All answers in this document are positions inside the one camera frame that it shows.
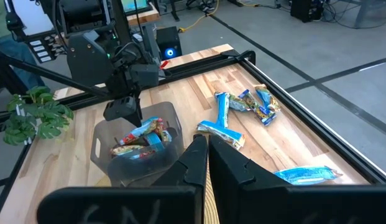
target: blue light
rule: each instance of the blue light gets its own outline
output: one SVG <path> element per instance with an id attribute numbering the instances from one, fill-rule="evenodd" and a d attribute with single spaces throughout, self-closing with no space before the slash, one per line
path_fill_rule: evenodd
<path id="1" fill-rule="evenodd" d="M 176 57 L 176 51 L 173 48 L 165 50 L 165 57 L 166 58 L 174 58 Z"/>

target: gray floor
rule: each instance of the gray floor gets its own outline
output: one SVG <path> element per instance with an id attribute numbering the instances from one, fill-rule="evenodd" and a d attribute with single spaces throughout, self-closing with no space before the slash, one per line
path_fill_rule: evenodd
<path id="1" fill-rule="evenodd" d="M 337 11 L 346 3 L 335 4 Z M 358 8 L 346 12 L 341 22 L 352 26 Z M 180 22 L 164 15 L 157 26 L 187 27 L 202 16 L 197 9 L 178 12 Z M 223 1 L 216 17 L 248 38 L 275 53 L 296 68 L 317 79 L 386 57 L 386 25 L 376 29 L 354 30 L 338 24 L 301 21 L 289 13 L 261 7 L 237 7 Z M 384 21 L 386 9 L 371 12 L 363 26 L 376 26 Z M 230 44 L 239 52 L 255 50 L 257 66 L 281 87 L 288 88 L 307 82 L 280 62 L 242 39 L 214 19 L 207 17 L 184 34 L 180 34 L 184 54 L 221 44 Z M 70 76 L 65 57 L 42 66 Z M 64 87 L 45 81 L 52 89 Z M 386 63 L 352 73 L 323 84 L 386 124 Z M 295 91 L 292 95 L 314 112 L 353 146 L 386 171 L 386 133 L 360 119 L 316 87 Z M 9 93 L 0 93 L 0 111 L 5 109 Z M 1 141 L 0 179 L 9 175 L 21 147 L 9 147 Z"/>

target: clear plastic bin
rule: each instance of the clear plastic bin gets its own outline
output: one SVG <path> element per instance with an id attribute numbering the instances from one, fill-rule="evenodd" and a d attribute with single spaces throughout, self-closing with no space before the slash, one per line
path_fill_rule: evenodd
<path id="1" fill-rule="evenodd" d="M 132 151 L 115 158 L 110 149 L 116 145 L 116 139 L 123 138 L 136 127 L 123 118 L 113 121 L 101 121 L 94 127 L 91 160 L 106 173 L 114 187 L 145 187 L 157 180 L 183 154 L 182 127 L 175 108 L 170 102 L 158 103 L 142 108 L 143 121 L 158 116 L 163 119 L 165 128 L 172 136 L 172 142 L 161 142 Z M 96 146 L 100 144 L 99 156 Z M 155 153 L 143 158 L 131 159 L 142 152 Z"/>

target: wooden tabletop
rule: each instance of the wooden tabletop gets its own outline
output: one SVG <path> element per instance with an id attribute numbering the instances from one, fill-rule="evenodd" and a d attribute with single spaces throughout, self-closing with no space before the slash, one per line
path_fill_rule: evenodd
<path id="1" fill-rule="evenodd" d="M 139 22 L 140 24 L 146 23 L 146 22 L 153 22 L 160 19 L 160 14 L 158 13 L 157 9 L 153 6 L 153 4 L 150 2 L 151 7 L 153 8 L 150 11 L 139 13 Z M 128 20 L 128 23 L 130 26 L 136 26 L 137 23 L 137 16 L 131 15 L 126 17 Z"/>
<path id="2" fill-rule="evenodd" d="M 167 68 L 230 49 L 230 45 L 222 45 L 174 58 Z M 173 103 L 182 126 L 183 143 L 187 147 L 200 121 L 216 121 L 215 91 L 238 95 L 246 89 L 254 91 L 257 84 L 256 79 L 235 64 L 145 90 L 140 102 L 142 108 L 163 101 Z M 63 98 L 80 92 L 66 88 L 56 94 Z M 74 111 L 75 118 L 69 130 L 57 140 L 36 138 L 33 141 L 3 206 L 0 223 L 35 223 L 37 206 L 50 192 L 67 186 L 93 186 L 105 177 L 90 160 L 93 129 L 104 119 L 105 105 L 100 103 Z M 367 183 L 284 105 L 268 127 L 264 127 L 253 113 L 230 110 L 228 118 L 230 129 L 246 135 L 245 146 L 240 152 L 271 172 L 305 165 L 329 166 L 343 174 L 330 184 Z M 217 223 L 213 201 L 206 202 L 208 213 L 214 215 L 206 218 L 206 223 Z"/>

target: potted plant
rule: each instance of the potted plant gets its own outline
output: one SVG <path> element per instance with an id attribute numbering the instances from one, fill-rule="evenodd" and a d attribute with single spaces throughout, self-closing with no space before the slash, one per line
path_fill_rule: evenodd
<path id="1" fill-rule="evenodd" d="M 12 114 L 4 125 L 4 142 L 14 146 L 35 135 L 42 139 L 59 136 L 74 118 L 72 110 L 55 101 L 46 86 L 34 87 L 24 96 L 13 95 L 7 110 Z"/>

